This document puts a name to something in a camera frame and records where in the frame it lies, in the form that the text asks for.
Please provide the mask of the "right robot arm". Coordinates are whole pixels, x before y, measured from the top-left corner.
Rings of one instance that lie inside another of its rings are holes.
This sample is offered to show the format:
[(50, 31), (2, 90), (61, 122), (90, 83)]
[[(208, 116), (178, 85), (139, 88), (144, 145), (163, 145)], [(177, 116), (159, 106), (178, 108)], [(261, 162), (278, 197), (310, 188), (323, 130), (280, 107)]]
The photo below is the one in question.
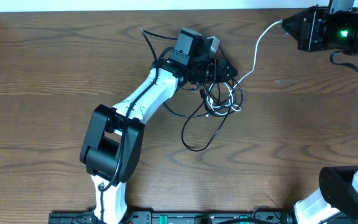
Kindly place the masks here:
[(289, 120), (304, 136), (298, 148), (319, 172), (282, 223), (358, 222), (358, 7), (317, 2), (283, 19), (296, 42), (300, 84), (311, 91)]

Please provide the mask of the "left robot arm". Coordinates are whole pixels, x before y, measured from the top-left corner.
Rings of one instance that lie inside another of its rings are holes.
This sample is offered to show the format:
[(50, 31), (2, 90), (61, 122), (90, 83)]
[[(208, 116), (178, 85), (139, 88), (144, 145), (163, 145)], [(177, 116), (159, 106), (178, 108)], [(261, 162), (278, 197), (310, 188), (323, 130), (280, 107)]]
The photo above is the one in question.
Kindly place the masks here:
[(153, 55), (149, 75), (133, 93), (112, 107), (99, 105), (91, 115), (80, 162), (95, 187), (93, 223), (123, 221), (126, 182), (139, 162), (145, 125), (156, 110), (187, 83), (214, 86), (238, 74), (226, 57), (210, 57), (220, 48), (217, 37), (182, 28), (175, 42)]

